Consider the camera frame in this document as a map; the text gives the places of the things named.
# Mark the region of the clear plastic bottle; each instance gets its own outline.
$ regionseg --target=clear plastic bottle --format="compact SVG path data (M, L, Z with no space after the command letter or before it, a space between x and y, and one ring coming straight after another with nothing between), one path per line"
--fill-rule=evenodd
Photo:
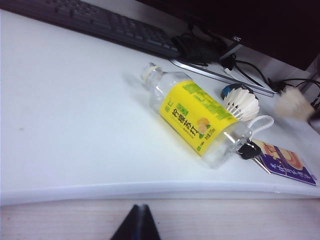
M251 137L237 121L184 72L164 72L150 63L141 75L150 107L160 114L211 167L217 168Z

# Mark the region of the purple card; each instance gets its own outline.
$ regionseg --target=purple card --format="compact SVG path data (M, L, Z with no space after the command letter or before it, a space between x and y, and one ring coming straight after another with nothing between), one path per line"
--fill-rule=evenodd
M309 172L295 152L260 140L254 139L253 141L261 148L261 160L271 173L317 185L316 177Z

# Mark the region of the lemon illustration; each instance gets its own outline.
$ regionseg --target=lemon illustration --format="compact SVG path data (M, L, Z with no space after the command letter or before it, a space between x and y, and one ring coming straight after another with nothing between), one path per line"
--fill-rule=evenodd
M199 131L200 134L205 134L206 131L207 131L206 125L200 124L199 127L198 127L198 131Z
M207 126L210 124L209 120L206 119L205 117L202 117L200 118L198 121L197 121L197 124L200 126L200 125L204 125L204 126Z

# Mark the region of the wooden floor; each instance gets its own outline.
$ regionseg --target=wooden floor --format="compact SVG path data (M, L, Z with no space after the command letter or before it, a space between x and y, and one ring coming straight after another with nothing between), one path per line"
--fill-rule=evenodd
M162 240L319 240L320 199L66 200L1 208L2 240L108 240L134 204Z

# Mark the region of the black keyboard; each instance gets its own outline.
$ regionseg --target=black keyboard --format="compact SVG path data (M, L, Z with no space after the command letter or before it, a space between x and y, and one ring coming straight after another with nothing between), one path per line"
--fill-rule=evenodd
M163 57L179 52L166 33L79 0L0 0L0 9Z

